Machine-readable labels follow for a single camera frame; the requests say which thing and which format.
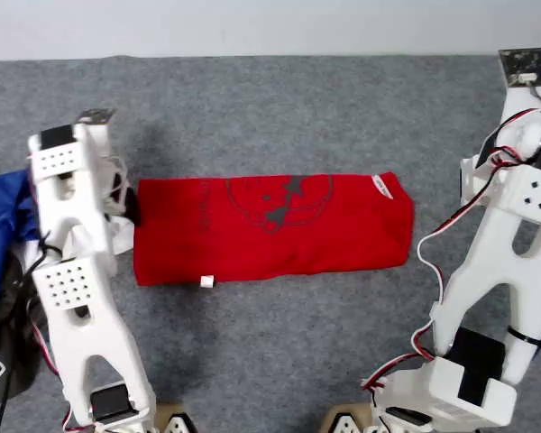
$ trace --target circuit board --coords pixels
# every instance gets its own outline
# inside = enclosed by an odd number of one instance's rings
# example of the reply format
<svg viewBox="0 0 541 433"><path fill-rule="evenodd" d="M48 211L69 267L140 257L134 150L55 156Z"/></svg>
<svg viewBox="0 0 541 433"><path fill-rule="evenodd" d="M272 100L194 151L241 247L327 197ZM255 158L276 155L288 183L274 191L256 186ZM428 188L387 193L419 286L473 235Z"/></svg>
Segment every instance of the circuit board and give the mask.
<svg viewBox="0 0 541 433"><path fill-rule="evenodd" d="M500 50L499 55L508 87L541 86L541 48Z"/></svg>

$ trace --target hole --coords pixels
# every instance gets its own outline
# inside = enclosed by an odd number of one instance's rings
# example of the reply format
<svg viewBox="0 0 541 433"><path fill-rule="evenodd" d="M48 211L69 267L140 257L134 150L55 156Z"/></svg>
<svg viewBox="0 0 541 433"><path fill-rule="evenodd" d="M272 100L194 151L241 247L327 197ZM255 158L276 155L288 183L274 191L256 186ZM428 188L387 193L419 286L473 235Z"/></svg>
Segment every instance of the hole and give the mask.
<svg viewBox="0 0 541 433"><path fill-rule="evenodd" d="M88 385L91 387L90 389L107 386L110 383L116 383L124 379L114 367L100 355L94 355L88 358L85 367L86 375L84 377L88 378Z"/></svg>
<svg viewBox="0 0 541 433"><path fill-rule="evenodd" d="M75 309L72 309L72 311L77 315L78 318L82 318L84 320L90 318L90 310L86 305L76 307Z"/></svg>
<svg viewBox="0 0 541 433"><path fill-rule="evenodd" d="M513 251L516 255L521 255L529 251L535 240L538 229L539 225L535 223L525 219L521 221L521 224L519 224L517 232L515 233L515 237L513 237L512 243Z"/></svg>

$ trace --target perforated plate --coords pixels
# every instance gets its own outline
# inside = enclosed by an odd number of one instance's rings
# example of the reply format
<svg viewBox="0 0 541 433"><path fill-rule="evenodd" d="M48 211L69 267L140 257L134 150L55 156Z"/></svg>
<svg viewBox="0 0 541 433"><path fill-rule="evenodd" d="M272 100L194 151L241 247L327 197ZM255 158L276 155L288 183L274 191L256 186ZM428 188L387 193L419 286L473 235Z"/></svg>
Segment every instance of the perforated plate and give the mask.
<svg viewBox="0 0 541 433"><path fill-rule="evenodd" d="M32 174L36 180L81 169L85 166L84 144L62 144L32 154Z"/></svg>
<svg viewBox="0 0 541 433"><path fill-rule="evenodd" d="M89 257L41 268L32 275L42 303L55 309L87 305L96 295L96 277Z"/></svg>
<svg viewBox="0 0 541 433"><path fill-rule="evenodd" d="M164 433L192 433L187 423L182 417L172 417L169 425L164 429Z"/></svg>
<svg viewBox="0 0 541 433"><path fill-rule="evenodd" d="M541 223L541 170L526 165L509 173L500 206Z"/></svg>
<svg viewBox="0 0 541 433"><path fill-rule="evenodd" d="M333 433L361 433L351 415L342 415L335 422Z"/></svg>

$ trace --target folded red shirt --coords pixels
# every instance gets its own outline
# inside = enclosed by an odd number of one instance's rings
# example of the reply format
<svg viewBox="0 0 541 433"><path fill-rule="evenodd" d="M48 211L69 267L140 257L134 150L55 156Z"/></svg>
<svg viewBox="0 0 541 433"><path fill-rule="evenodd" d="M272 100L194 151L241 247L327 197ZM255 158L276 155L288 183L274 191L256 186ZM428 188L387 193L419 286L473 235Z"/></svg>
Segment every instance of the folded red shirt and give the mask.
<svg viewBox="0 0 541 433"><path fill-rule="evenodd" d="M413 203L393 173L141 180L140 285L403 264Z"/></svg>

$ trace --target white plastic part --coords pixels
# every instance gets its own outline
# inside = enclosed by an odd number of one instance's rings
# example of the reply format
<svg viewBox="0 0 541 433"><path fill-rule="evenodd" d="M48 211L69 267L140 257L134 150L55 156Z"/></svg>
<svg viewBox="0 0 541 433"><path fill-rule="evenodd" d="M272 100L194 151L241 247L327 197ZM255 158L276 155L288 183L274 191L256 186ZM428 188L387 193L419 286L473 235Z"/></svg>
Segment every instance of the white plastic part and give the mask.
<svg viewBox="0 0 541 433"><path fill-rule="evenodd" d="M190 428L182 417L174 416L170 419L163 433L190 433Z"/></svg>
<svg viewBox="0 0 541 433"><path fill-rule="evenodd" d="M519 74L518 76L518 82L519 83L532 83L534 81L537 81L537 74L535 72L526 72L523 74Z"/></svg>
<svg viewBox="0 0 541 433"><path fill-rule="evenodd" d="M431 313L440 355L449 349L465 312L500 283L511 289L510 324L526 336L541 338L541 228L527 253L516 255L512 247L523 219L541 224L541 170L516 167L494 191L465 262L449 280L443 304ZM502 378L515 384L536 347L512 336L506 346Z"/></svg>
<svg viewBox="0 0 541 433"><path fill-rule="evenodd" d="M510 88L502 119L532 107L541 108L541 102L528 88ZM505 144L515 147L523 157L530 156L541 146L541 115L526 116L508 127L507 133ZM474 155L461 162L462 203L484 186L492 170L489 164L475 169L477 159ZM511 290L510 324L526 336L541 338L541 170L524 165L499 171L481 204L487 210L467 257L451 276L443 305L435 305L431 312L440 355L449 349L466 311L500 283L507 283ZM519 256L512 244L524 219L540 227L530 250ZM513 336L505 343L502 380L516 384L523 378L536 347Z"/></svg>
<svg viewBox="0 0 541 433"><path fill-rule="evenodd" d="M397 371L377 391L377 409L389 424L406 431L473 431L483 427L507 426L512 419L517 392L503 382L489 379L481 406L457 395L464 368L442 357L416 370ZM429 424L414 426L385 412L388 407L416 410L432 418Z"/></svg>
<svg viewBox="0 0 541 433"><path fill-rule="evenodd" d="M212 289L215 287L215 276L214 275L203 275L200 277L200 287L203 289Z"/></svg>
<svg viewBox="0 0 541 433"><path fill-rule="evenodd" d="M32 154L32 175L34 181L56 176L68 171L88 167L86 145L80 142L63 144Z"/></svg>
<svg viewBox="0 0 541 433"><path fill-rule="evenodd" d="M39 135L29 140L40 229L46 243L62 250L78 225L89 243L87 252L76 258L55 260L56 254L49 253L32 277L48 319L64 395L78 424L93 422L90 395L95 389L89 380L89 360L101 356L122 376L128 398L138 410L137 415L108 426L141 433L156 431L155 396L133 336L116 311L108 281L116 272L116 263L96 170L99 149L107 150L109 145L97 143L89 127L75 124L75 142L46 151L41 150ZM54 167L41 165L49 160L57 161ZM71 176L61 179L61 173ZM104 431L105 426L96 425L96 429Z"/></svg>
<svg viewBox="0 0 541 433"><path fill-rule="evenodd" d="M48 234L48 243L64 246L69 230L73 226L83 225L90 234L92 251L100 253L101 260L110 275L116 274L116 261L112 249L110 235L106 228L102 200L99 195L96 172L96 146L87 132L84 124L74 125L74 138L72 144L40 150L40 138L38 135L30 137L28 146L32 152L32 175L36 188L36 196L40 212L41 233ZM44 169L42 158L50 158L57 149L65 148L63 157L54 168ZM62 158L68 160L76 155L80 159L73 162L75 170L66 170L61 167ZM58 174L72 172L72 182L61 180Z"/></svg>

